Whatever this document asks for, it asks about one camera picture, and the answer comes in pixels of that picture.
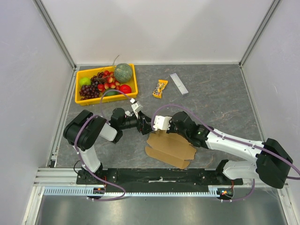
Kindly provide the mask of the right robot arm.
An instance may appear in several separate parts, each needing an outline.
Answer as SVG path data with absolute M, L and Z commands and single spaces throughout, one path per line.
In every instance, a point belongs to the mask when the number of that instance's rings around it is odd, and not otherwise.
M 240 162 L 223 160 L 215 172 L 215 180 L 226 184 L 230 180 L 260 179 L 265 184 L 282 189 L 288 178 L 292 158 L 274 139 L 252 141 L 222 133 L 212 127 L 196 124 L 186 112 L 163 119 L 163 130 L 177 133 L 192 146 L 223 151 L 242 158 Z

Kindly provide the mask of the cardboard box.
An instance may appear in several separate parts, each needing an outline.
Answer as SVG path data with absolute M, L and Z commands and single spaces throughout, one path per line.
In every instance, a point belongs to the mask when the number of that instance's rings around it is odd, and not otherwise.
M 149 135 L 145 152 L 151 158 L 185 169 L 194 160 L 196 148 L 179 134 L 160 130 Z

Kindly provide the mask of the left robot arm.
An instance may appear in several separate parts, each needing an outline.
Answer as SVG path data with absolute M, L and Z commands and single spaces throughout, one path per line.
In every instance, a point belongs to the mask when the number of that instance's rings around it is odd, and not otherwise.
M 146 135 L 152 131 L 151 118 L 142 112 L 126 112 L 122 108 L 116 108 L 107 121 L 83 110 L 65 127 L 63 137 L 81 156 L 83 168 L 89 169 L 86 178 L 92 184 L 99 184 L 103 179 L 102 163 L 94 148 L 97 138 L 100 136 L 116 143 L 122 137 L 122 131 L 130 128 L 136 128 L 142 135 Z

